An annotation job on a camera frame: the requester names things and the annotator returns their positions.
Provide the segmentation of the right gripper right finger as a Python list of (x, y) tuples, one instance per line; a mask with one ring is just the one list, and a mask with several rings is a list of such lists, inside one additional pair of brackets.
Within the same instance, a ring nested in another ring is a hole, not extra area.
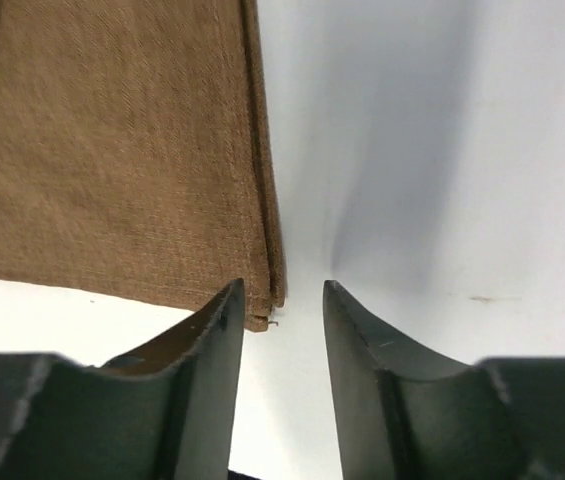
[(565, 357), (467, 365), (323, 286), (347, 479), (565, 479)]

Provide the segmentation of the brown cloth napkin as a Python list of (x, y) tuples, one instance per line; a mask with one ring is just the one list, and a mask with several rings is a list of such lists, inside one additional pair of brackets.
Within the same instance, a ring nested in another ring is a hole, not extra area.
[(0, 1), (0, 280), (285, 300), (257, 5)]

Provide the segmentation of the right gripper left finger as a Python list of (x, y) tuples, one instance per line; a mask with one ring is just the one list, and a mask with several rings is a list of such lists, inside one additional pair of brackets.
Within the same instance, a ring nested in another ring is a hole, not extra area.
[(245, 289), (99, 368), (0, 354), (0, 479), (228, 479)]

